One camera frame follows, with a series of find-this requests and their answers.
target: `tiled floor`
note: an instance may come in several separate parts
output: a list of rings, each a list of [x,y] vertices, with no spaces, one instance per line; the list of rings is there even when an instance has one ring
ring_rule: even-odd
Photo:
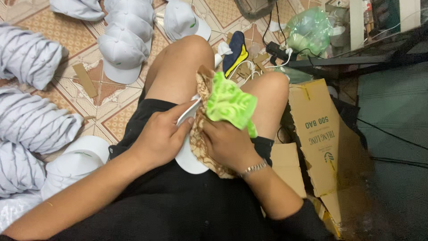
[[[194,12],[205,19],[212,28],[209,40],[216,50],[218,43],[226,41],[228,32],[244,32],[246,43],[260,46],[264,52],[262,35],[268,25],[268,17],[248,21],[240,14],[233,0],[185,0],[191,4]],[[267,0],[246,0],[247,7],[255,10],[266,6]],[[152,51],[148,61],[143,64],[139,79],[132,84],[118,84],[109,80],[102,71],[102,55],[98,50],[96,39],[104,33],[105,22],[88,22],[74,19],[49,10],[49,0],[0,0],[0,20],[24,26],[35,32],[42,32],[47,38],[64,45],[69,51],[68,60],[60,64],[54,79],[46,91],[37,91],[30,86],[19,86],[31,94],[49,98],[59,108],[77,112],[82,116],[96,116],[85,121],[79,135],[95,135],[114,144],[122,139],[125,125],[137,107],[145,82],[145,76],[156,55],[171,41],[163,30],[163,14],[167,2],[154,0],[156,12]],[[296,13],[310,6],[319,4],[315,0],[279,0],[279,17],[286,23]],[[277,19],[276,9],[272,19]],[[284,38],[277,33],[266,33],[266,41],[282,43]],[[76,77],[73,65],[82,63],[96,89],[98,96],[89,98]],[[16,80],[0,80],[0,86],[18,86]],[[62,151],[42,157],[52,160]]]

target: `left hand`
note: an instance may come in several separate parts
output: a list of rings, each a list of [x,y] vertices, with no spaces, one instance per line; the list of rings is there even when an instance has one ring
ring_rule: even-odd
[[[189,117],[178,127],[178,118],[194,103],[195,100],[177,105],[165,112],[153,113],[127,152],[136,157],[144,169],[147,167],[154,169],[173,160],[194,122],[193,117]]]

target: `silver watch band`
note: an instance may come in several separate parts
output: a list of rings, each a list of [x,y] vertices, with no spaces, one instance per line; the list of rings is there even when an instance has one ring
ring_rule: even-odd
[[[251,172],[256,172],[258,170],[261,170],[261,169],[265,168],[267,165],[268,165],[268,163],[266,162],[265,159],[263,159],[263,161],[261,163],[248,167],[244,172],[239,174],[239,177],[244,178],[248,174],[250,174]]]

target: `cap brim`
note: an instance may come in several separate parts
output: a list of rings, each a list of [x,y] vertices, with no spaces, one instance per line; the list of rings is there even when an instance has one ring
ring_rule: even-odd
[[[193,15],[195,15],[195,18],[198,18],[198,22],[199,22],[198,31],[196,31],[195,34],[201,36],[202,38],[208,41],[208,39],[210,39],[210,36],[211,36],[210,26],[207,24],[207,22],[205,22],[205,20],[202,20],[195,13],[193,13]]]
[[[63,154],[77,150],[88,150],[97,154],[101,161],[105,164],[109,157],[107,141],[97,136],[82,136],[71,143]]]
[[[140,75],[141,64],[133,69],[118,69],[103,58],[103,71],[106,76],[114,82],[119,84],[132,84]]]

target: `person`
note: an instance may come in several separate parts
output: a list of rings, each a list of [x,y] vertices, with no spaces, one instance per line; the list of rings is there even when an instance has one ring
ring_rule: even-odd
[[[226,122],[206,121],[209,155],[244,178],[208,170],[187,173],[174,157],[193,118],[178,118],[194,102],[196,72],[214,69],[202,37],[187,36],[162,50],[125,135],[110,161],[47,199],[3,233],[3,240],[334,240],[315,213],[270,167],[270,151],[288,100],[288,79],[267,72],[242,86],[258,98],[252,120],[259,137]]]

